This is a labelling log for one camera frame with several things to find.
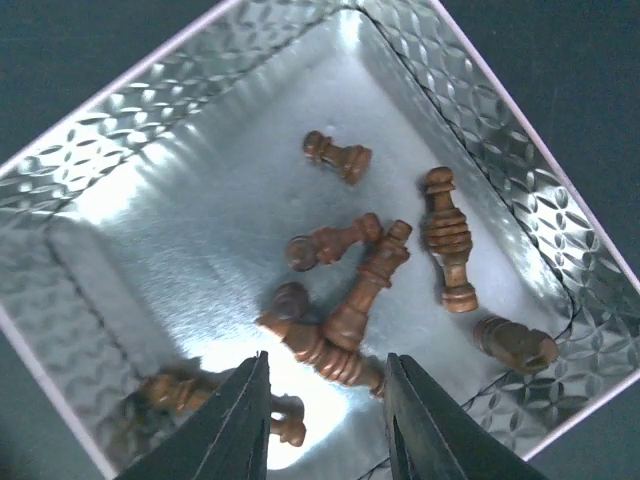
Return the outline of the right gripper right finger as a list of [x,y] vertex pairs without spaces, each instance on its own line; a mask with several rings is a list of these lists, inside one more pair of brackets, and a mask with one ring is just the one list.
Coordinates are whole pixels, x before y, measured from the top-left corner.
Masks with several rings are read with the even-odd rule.
[[394,479],[544,477],[481,428],[408,355],[387,357],[384,411]]

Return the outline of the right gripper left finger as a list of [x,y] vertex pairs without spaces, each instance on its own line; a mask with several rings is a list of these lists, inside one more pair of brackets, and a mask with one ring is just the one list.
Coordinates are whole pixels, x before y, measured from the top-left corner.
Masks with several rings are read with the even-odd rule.
[[121,480],[266,477],[271,424],[268,353],[245,359],[178,430]]

